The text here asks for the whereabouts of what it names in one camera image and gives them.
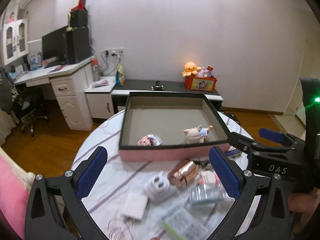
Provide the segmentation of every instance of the round table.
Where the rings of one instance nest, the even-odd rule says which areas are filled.
[[[251,138],[236,122],[221,113],[219,114],[230,131],[235,131]],[[130,233],[132,233],[134,240],[149,240],[155,236],[161,240],[170,240],[169,234],[161,227],[161,218],[170,210],[184,205],[190,195],[191,187],[195,186],[196,182],[194,182],[194,185],[189,186],[183,191],[179,191],[177,195],[160,204],[154,205],[149,202],[142,221],[129,220],[126,222],[126,225],[121,222],[121,213],[128,193],[136,192],[143,194],[143,187],[152,176],[160,171],[169,172],[178,163],[178,161],[122,162],[118,155],[118,141],[123,117],[124,110],[101,124],[87,137],[76,154],[72,170],[75,170],[81,161],[88,159],[97,146],[105,147],[108,152],[107,164],[103,168],[89,196],[83,198],[82,202],[95,223],[110,240],[113,237],[116,239],[115,234],[120,234],[120,228],[124,232],[124,239],[126,240],[132,238]],[[242,170],[248,165],[247,156],[243,153],[235,161]],[[259,199],[259,196],[255,197],[238,234],[247,230]],[[233,198],[227,197],[218,204],[206,205],[195,209],[192,215],[203,223],[211,233],[227,214],[233,202]]]

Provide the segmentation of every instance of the curtain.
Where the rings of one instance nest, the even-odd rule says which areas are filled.
[[[11,133],[13,127],[16,127],[18,119],[14,113],[10,115],[0,109],[0,146],[4,145],[5,138]]]

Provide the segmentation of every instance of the computer monitor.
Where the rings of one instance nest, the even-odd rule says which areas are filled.
[[[42,37],[43,60],[58,57],[59,61],[66,61],[66,31],[67,26]]]

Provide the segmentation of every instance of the large open box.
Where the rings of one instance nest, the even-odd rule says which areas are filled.
[[[186,144],[183,130],[198,125],[209,131],[209,142]],[[123,161],[168,161],[208,156],[213,146],[222,151],[230,148],[229,130],[203,94],[171,92],[131,92],[119,139],[119,155]],[[161,146],[138,146],[148,135],[158,135]]]

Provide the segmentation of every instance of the silver bolt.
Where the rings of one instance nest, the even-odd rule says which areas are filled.
[[[37,176],[36,176],[36,180],[41,180],[43,178],[43,175],[42,174],[38,174]]]
[[[243,173],[244,173],[244,175],[247,176],[247,177],[251,177],[251,176],[252,176],[252,172],[251,172],[251,171],[246,170],[246,171],[244,171]]]
[[[66,171],[66,172],[64,173],[64,176],[70,177],[70,176],[72,176],[72,174],[73,174],[73,171]]]
[[[275,176],[275,179],[281,179],[281,176],[278,173],[275,173],[274,176]]]

